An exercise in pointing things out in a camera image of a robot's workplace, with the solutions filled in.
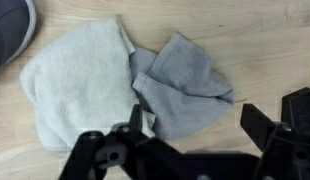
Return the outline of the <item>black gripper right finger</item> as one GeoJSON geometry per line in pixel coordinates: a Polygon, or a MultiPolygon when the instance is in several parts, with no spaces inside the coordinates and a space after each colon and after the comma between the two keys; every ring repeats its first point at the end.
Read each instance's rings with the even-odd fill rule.
{"type": "Polygon", "coordinates": [[[240,125],[262,152],[255,180],[310,180],[310,88],[282,97],[280,122],[244,104],[240,125]]]}

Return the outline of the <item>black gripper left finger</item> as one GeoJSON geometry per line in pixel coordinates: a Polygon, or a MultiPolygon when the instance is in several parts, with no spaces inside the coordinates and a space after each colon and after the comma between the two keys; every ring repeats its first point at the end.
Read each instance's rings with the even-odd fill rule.
{"type": "Polygon", "coordinates": [[[134,105],[129,122],[114,125],[109,134],[81,134],[58,180],[103,180],[115,166],[132,180],[179,179],[181,154],[141,127],[141,108],[134,105]]]}

